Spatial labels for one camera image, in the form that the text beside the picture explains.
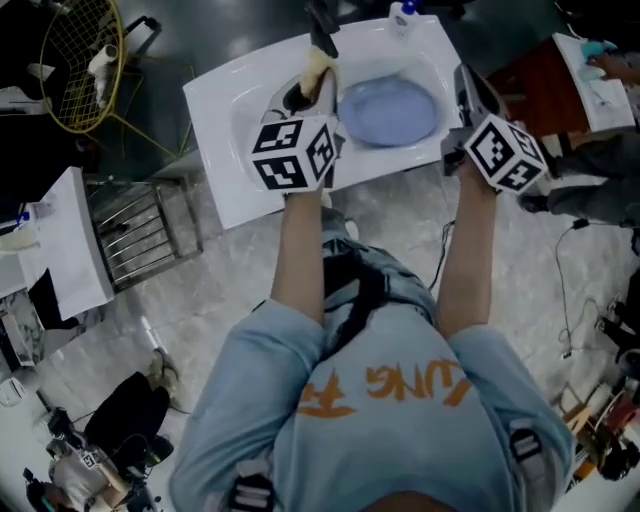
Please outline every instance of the gold wire chair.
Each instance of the gold wire chair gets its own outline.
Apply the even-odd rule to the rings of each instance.
[[[145,55],[127,54],[125,35],[114,0],[66,0],[49,25],[40,53],[40,89],[43,98],[47,98],[45,78],[43,78],[47,74],[44,73],[43,65],[49,61],[48,52],[57,52],[69,67],[69,78],[60,104],[54,106],[51,101],[45,101],[47,110],[56,123],[65,130],[86,134],[90,138],[93,138],[89,135],[90,131],[97,128],[107,117],[112,117],[172,157],[177,157],[186,148],[191,132],[191,122],[178,153],[175,153],[129,123],[126,120],[126,113],[120,116],[115,111],[120,80],[124,74],[127,59],[134,57],[154,61],[164,60]],[[107,77],[105,91],[108,99],[100,105],[96,96],[94,77],[89,73],[88,68],[91,60],[106,45],[112,45],[117,49],[117,57],[110,64],[110,73]],[[191,77],[194,78],[193,67],[185,66],[189,68]],[[142,78],[129,99],[127,111],[141,83]],[[122,137],[124,156],[124,131]]]

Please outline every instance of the bottle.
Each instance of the bottle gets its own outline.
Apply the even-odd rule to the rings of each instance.
[[[398,39],[405,39],[418,18],[416,9],[418,0],[394,2],[389,9],[389,31]]]

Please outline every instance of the light blue t-shirt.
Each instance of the light blue t-shirt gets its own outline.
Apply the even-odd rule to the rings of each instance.
[[[571,433],[495,330],[447,343],[416,308],[389,304],[320,362],[324,343],[320,325],[271,300],[231,331],[170,480],[178,512],[224,510],[238,463],[265,454],[286,511],[358,511],[400,491],[460,512],[524,510],[519,419],[569,476]]]

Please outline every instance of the sink basin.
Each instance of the sink basin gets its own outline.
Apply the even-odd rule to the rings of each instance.
[[[346,142],[336,162],[334,188],[367,181],[440,160],[440,141],[461,125],[453,89],[460,59],[436,16],[421,16],[406,46],[386,31],[387,20],[341,27],[333,40],[341,90],[373,78],[398,74],[435,99],[439,126],[416,144],[372,148]],[[196,78],[184,90],[200,154],[223,227],[230,228],[283,207],[282,197],[256,189],[245,169],[247,135],[264,114],[273,94],[307,62],[309,36],[262,48]]]

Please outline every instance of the blue plate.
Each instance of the blue plate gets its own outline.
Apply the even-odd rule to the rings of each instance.
[[[396,76],[349,87],[338,105],[338,116],[351,137],[374,146],[414,144],[438,127],[433,97]]]

